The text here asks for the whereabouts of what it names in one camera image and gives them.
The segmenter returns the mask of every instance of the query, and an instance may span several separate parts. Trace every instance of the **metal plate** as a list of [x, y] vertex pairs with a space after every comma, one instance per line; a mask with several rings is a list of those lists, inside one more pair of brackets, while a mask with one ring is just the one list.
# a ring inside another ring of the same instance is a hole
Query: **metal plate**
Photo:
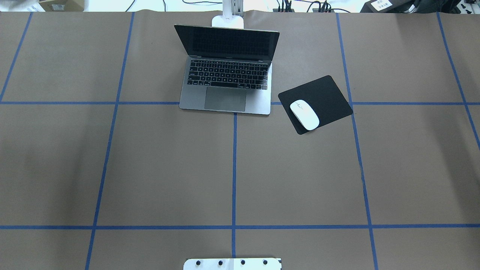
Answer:
[[183, 270], [281, 270], [280, 258], [188, 259]]

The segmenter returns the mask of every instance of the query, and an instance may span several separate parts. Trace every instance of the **laptop keyboard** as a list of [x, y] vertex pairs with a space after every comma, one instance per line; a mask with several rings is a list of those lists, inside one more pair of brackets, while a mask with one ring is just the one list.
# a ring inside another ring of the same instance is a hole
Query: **laptop keyboard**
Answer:
[[192, 59], [189, 85], [267, 89], [268, 64]]

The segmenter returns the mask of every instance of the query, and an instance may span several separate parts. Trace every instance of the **cardboard box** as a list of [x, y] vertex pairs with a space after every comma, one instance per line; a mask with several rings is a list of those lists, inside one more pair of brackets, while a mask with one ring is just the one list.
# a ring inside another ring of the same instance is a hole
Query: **cardboard box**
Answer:
[[62, 11], [84, 11], [84, 0], [41, 0], [40, 6], [49, 12], [62, 12]]
[[361, 13], [385, 13], [411, 0], [370, 0], [363, 5]]

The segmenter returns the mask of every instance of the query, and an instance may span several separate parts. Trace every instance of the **blue tape line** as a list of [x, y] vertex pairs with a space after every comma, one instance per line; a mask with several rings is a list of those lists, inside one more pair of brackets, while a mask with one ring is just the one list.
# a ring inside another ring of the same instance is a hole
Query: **blue tape line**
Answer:
[[342, 229], [408, 229], [408, 228], [480, 228], [480, 223], [439, 224], [373, 224], [369, 225], [0, 225], [0, 230], [342, 230]]
[[2, 101], [5, 105], [114, 105], [114, 101]]
[[178, 101], [120, 101], [120, 105], [179, 105]]
[[146, 225], [146, 226], [97, 226], [97, 230], [231, 230], [230, 225]]
[[0, 225], [0, 230], [91, 230], [93, 226], [65, 225]]
[[111, 127], [110, 127], [110, 135], [108, 136], [107, 151], [106, 151], [106, 154], [105, 154], [105, 161], [104, 161], [104, 164], [103, 164], [102, 178], [100, 180], [100, 188], [98, 190], [98, 197], [97, 197], [96, 208], [95, 208], [95, 216], [94, 216], [94, 220], [93, 220], [93, 227], [94, 228], [92, 229], [92, 235], [90, 237], [90, 244], [89, 244], [89, 247], [88, 247], [87, 260], [86, 260], [86, 263], [85, 263], [85, 270], [88, 270], [88, 268], [90, 267], [90, 257], [92, 255], [92, 249], [93, 249], [93, 244], [94, 244], [94, 240], [95, 240], [95, 230], [96, 230], [95, 228], [96, 228], [96, 224], [98, 222], [98, 213], [100, 211], [100, 203], [102, 201], [103, 187], [104, 187], [104, 184], [105, 184], [105, 175], [107, 174], [107, 165], [108, 165], [108, 158], [110, 157], [110, 148], [111, 148], [111, 145], [112, 145], [113, 131], [115, 129], [115, 122], [117, 120], [117, 111], [118, 111], [118, 107], [119, 107], [121, 87], [122, 87], [122, 83], [123, 83], [123, 74], [125, 72], [125, 65], [127, 63], [128, 48], [129, 48], [129, 45], [130, 45], [130, 37], [132, 35], [134, 17], [135, 17], [135, 12], [132, 12], [132, 17], [130, 18], [130, 27], [129, 27], [128, 36], [127, 36], [127, 44], [125, 45], [125, 53], [123, 55], [123, 64], [122, 64], [121, 73], [120, 73], [119, 88], [117, 90], [117, 99], [116, 99], [115, 109], [113, 110], [112, 124], [111, 124]]
[[450, 55], [450, 50], [448, 48], [447, 39], [445, 37], [444, 27], [442, 25], [442, 20], [440, 19], [440, 13], [437, 12], [437, 19], [438, 19], [438, 26], [440, 27], [440, 32], [442, 33], [442, 39], [444, 40], [445, 50], [447, 52], [448, 60], [450, 61], [450, 65], [452, 66], [453, 74], [455, 76], [456, 84], [458, 85], [458, 90], [460, 90], [460, 95], [462, 96], [463, 104], [465, 105], [465, 110], [467, 111], [468, 120], [470, 121], [470, 125], [472, 127], [473, 134], [475, 139], [477, 140], [477, 146], [480, 150], [480, 139], [477, 134], [477, 129], [475, 128], [475, 124], [473, 123], [472, 115], [470, 114], [470, 110], [468, 109], [467, 100], [465, 98], [465, 94], [463, 93], [462, 85], [460, 84], [460, 79], [458, 78], [458, 74], [455, 69], [455, 65], [453, 63], [452, 56]]
[[20, 42], [18, 43], [17, 51], [15, 52], [15, 55], [13, 56], [12, 64], [10, 65], [10, 69], [8, 70], [8, 73], [7, 73], [7, 78], [5, 79], [5, 83], [3, 84], [3, 88], [2, 88], [1, 93], [0, 93], [0, 101], [3, 99], [3, 95], [5, 94], [5, 90], [7, 90], [8, 81], [10, 80], [10, 76], [12, 74], [13, 67], [15, 66], [15, 62], [17, 61], [18, 53], [20, 52], [20, 48], [22, 47], [22, 44], [24, 42], [25, 35], [27, 34], [28, 26], [30, 25], [30, 22], [32, 21], [32, 16], [33, 16], [33, 12], [30, 12], [30, 16], [28, 16], [28, 21], [27, 21], [27, 24], [25, 25], [25, 29], [24, 29], [24, 32], [22, 34], [22, 38], [20, 39]]
[[233, 113], [233, 158], [232, 158], [232, 258], [235, 258], [235, 225], [237, 224], [237, 113]]
[[92, 234], [90, 235], [90, 244], [88, 245], [87, 260], [85, 263], [85, 270], [90, 268], [90, 259], [92, 257], [93, 241], [95, 239], [95, 228], [92, 229]]
[[352, 105], [463, 105], [463, 102], [370, 102], [354, 101]]
[[408, 229], [408, 228], [480, 228], [480, 224], [378, 224], [374, 229]]
[[237, 230], [368, 229], [368, 225], [237, 225]]
[[[338, 13], [336, 13], [336, 25], [338, 28], [338, 38], [340, 40], [340, 50], [342, 52], [343, 71], [345, 73], [345, 81], [347, 83], [348, 102], [352, 107], [352, 94], [350, 91], [350, 81], [348, 79], [347, 61], [345, 60], [345, 50], [343, 46], [342, 29], [340, 26], [340, 17], [338, 16]], [[365, 183], [365, 174], [363, 171], [363, 162], [361, 159], [361, 152], [360, 152], [359, 139], [358, 139], [358, 133], [357, 133], [357, 124], [355, 123], [355, 114], [353, 113], [351, 117], [352, 117], [352, 124], [353, 124], [353, 134], [355, 136], [355, 145], [357, 147], [357, 157], [360, 165], [361, 181], [363, 185], [363, 200], [365, 202], [365, 210], [367, 213], [367, 222], [369, 226], [370, 244], [372, 246], [373, 266], [375, 270], [378, 270], [377, 252], [375, 248], [375, 239], [373, 238], [372, 219], [370, 218], [370, 206], [368, 203], [367, 185]]]
[[345, 81], [347, 83], [347, 92], [348, 92], [348, 102], [352, 103], [352, 94], [350, 92], [350, 80], [348, 79], [348, 70], [347, 70], [347, 61], [345, 61], [345, 50], [343, 47], [343, 38], [342, 38], [342, 29], [340, 27], [340, 17], [338, 16], [338, 13], [336, 14], [336, 25], [338, 28], [338, 38], [340, 40], [340, 51], [342, 52], [342, 61], [343, 61], [343, 73], [345, 74]]

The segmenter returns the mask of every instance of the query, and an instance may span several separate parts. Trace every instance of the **laptop key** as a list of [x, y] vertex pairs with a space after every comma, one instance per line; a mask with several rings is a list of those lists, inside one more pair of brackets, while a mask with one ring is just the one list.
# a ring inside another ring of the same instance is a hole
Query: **laptop key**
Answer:
[[233, 88], [238, 88], [239, 84], [235, 83], [221, 83], [221, 82], [212, 82], [211, 86], [219, 86], [219, 87], [233, 87]]

